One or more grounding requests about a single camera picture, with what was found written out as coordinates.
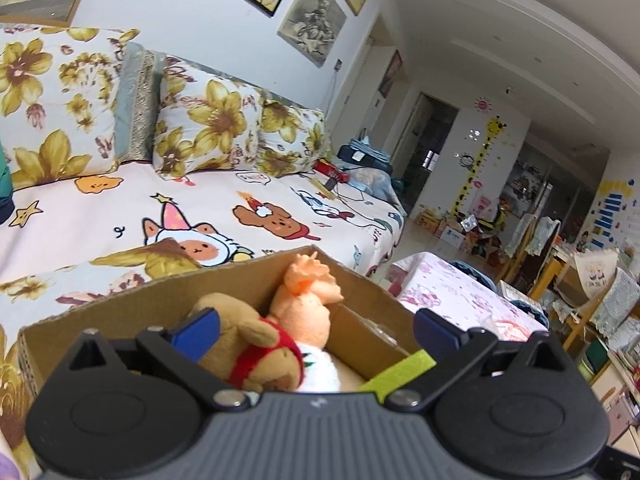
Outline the cardboard box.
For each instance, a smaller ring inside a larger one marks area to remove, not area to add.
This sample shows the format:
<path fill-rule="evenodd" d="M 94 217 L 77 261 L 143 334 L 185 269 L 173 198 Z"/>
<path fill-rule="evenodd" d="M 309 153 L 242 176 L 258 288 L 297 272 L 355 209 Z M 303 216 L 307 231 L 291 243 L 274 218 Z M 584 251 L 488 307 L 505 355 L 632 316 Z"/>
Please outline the cardboard box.
<path fill-rule="evenodd" d="M 326 348 L 363 378 L 371 379 L 419 351 L 413 315 L 389 292 L 332 259 L 317 246 L 160 278 L 148 284 L 23 327 L 17 355 L 24 383 L 36 396 L 86 328 L 111 339 L 131 338 L 145 327 L 172 327 L 183 321 L 196 300 L 221 292 L 265 314 L 296 255 L 316 255 L 341 287 L 343 301 L 329 307 L 331 331 Z"/>

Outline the giraffe height wall sticker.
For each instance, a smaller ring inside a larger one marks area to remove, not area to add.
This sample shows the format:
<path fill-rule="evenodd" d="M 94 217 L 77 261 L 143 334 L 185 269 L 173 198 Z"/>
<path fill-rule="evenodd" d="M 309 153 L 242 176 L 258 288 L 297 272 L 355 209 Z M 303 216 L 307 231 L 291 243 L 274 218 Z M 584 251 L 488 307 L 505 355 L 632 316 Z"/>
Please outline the giraffe height wall sticker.
<path fill-rule="evenodd" d="M 450 210 L 454 216 L 461 214 L 461 208 L 466 196 L 469 195 L 472 184 L 480 173 L 480 166 L 484 164 L 485 158 L 488 155 L 492 144 L 494 144 L 495 140 L 501 133 L 503 133 L 504 130 L 506 130 L 506 123 L 499 115 L 495 115 L 488 119 L 483 133 L 480 133 L 478 130 L 473 130 L 471 132 L 472 139 L 480 146 L 480 149 L 474 156 L 474 160 L 466 166 L 466 170 L 468 170 L 468 172 L 466 173 L 462 187 L 454 199 L 454 204 Z"/>

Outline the framed portrait sketch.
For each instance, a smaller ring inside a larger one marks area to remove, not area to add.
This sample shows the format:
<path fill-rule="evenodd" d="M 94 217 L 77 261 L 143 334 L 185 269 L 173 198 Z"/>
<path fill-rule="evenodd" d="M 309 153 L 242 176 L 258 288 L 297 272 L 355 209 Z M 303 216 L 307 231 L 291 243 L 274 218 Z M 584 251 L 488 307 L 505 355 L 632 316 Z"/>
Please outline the framed portrait sketch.
<path fill-rule="evenodd" d="M 346 22 L 336 0 L 294 0 L 278 35 L 315 66 L 322 67 Z"/>

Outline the wooden chair with covers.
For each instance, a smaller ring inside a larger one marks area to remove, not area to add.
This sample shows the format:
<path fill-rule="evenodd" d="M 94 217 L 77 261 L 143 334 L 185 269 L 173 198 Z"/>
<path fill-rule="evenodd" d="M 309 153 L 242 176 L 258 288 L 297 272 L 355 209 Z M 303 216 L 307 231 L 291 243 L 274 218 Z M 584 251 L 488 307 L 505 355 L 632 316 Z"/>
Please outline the wooden chair with covers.
<path fill-rule="evenodd" d="M 570 356 L 595 339 L 608 339 L 639 311 L 639 278 L 618 249 L 566 252 L 554 248 L 529 298 L 550 300 L 551 330 Z"/>

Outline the sofa with cartoon cover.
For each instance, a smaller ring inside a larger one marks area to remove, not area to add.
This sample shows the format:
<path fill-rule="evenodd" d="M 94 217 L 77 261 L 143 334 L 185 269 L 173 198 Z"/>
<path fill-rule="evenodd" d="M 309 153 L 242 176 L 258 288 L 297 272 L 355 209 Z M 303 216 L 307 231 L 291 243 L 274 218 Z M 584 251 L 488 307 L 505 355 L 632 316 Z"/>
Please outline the sofa with cartoon cover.
<path fill-rule="evenodd" d="M 123 162 L 107 174 L 13 188 L 13 214 L 1 223 L 3 477 L 37 469 L 17 355 L 24 326 L 156 278 L 309 244 L 366 275 L 392 254 L 404 228 L 391 188 L 343 184 L 335 200 L 324 200 L 314 168 L 277 178 L 256 162 L 165 180 L 152 151 L 147 162 Z"/>

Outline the blue green puffer jacket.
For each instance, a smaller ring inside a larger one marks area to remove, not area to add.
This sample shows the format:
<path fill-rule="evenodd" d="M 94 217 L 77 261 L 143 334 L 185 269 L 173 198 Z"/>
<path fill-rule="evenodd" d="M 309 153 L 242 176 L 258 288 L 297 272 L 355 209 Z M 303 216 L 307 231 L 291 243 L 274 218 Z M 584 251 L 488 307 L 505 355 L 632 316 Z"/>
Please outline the blue green puffer jacket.
<path fill-rule="evenodd" d="M 0 148 L 0 223 L 7 222 L 14 211 L 13 185 L 8 159 Z"/>

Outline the pink cartoon tablecloth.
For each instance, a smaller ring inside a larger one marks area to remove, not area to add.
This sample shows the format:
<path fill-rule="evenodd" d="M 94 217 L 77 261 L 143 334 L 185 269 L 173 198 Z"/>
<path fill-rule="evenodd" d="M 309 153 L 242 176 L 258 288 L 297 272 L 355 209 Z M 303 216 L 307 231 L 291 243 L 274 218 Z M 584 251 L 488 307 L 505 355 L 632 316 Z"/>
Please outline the pink cartoon tablecloth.
<path fill-rule="evenodd" d="M 502 340 L 524 341 L 544 329 L 532 316 L 431 252 L 392 263 L 385 279 L 407 310 L 431 310 L 460 330 L 483 327 Z"/>

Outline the brown plush bear toy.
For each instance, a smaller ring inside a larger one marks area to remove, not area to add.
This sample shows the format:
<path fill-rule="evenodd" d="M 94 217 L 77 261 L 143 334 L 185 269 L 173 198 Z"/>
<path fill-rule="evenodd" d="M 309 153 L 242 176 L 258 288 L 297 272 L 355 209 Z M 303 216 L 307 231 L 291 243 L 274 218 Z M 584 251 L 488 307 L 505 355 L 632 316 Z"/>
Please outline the brown plush bear toy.
<path fill-rule="evenodd" d="M 234 388 L 256 393 L 341 390 L 329 353 L 294 341 L 246 302 L 214 292 L 200 298 L 192 312 L 207 308 L 215 310 L 220 319 L 216 342 L 198 360 L 209 373 Z"/>

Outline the floral sofa cushion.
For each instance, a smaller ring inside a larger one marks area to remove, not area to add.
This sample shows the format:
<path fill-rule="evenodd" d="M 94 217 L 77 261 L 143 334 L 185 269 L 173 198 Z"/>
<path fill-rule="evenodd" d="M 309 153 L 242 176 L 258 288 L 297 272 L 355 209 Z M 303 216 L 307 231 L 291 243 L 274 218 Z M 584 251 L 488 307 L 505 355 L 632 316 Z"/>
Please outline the floral sofa cushion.
<path fill-rule="evenodd" d="M 168 56 L 152 151 L 165 180 L 255 166 L 264 99 L 250 84 Z"/>
<path fill-rule="evenodd" d="M 1 29 L 1 146 L 16 190 L 151 158 L 165 57 L 135 29 Z"/>
<path fill-rule="evenodd" d="M 309 171 L 330 141 L 321 110 L 267 100 L 259 122 L 256 167 L 277 178 Z"/>

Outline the green scrubbing cloth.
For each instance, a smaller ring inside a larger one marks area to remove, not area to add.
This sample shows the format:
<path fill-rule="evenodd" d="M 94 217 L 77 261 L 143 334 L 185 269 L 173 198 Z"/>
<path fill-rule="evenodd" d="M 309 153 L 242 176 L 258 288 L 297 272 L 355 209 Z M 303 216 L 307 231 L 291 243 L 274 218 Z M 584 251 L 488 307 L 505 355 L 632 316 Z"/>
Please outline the green scrubbing cloth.
<path fill-rule="evenodd" d="M 420 350 L 365 382 L 358 388 L 358 392 L 372 392 L 378 402 L 383 403 L 386 396 L 416 379 L 435 365 L 436 361 L 426 351 Z"/>

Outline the orange knitted cloth ball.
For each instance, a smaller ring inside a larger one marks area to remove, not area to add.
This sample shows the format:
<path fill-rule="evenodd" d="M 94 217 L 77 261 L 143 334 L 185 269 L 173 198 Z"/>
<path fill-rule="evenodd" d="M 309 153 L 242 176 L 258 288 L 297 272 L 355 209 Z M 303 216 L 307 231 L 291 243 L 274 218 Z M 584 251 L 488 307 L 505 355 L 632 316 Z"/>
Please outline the orange knitted cloth ball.
<path fill-rule="evenodd" d="M 269 321 L 283 328 L 295 342 L 323 349 L 331 329 L 329 304 L 344 299 L 330 268 L 317 253 L 297 254 L 285 271 L 269 307 Z"/>

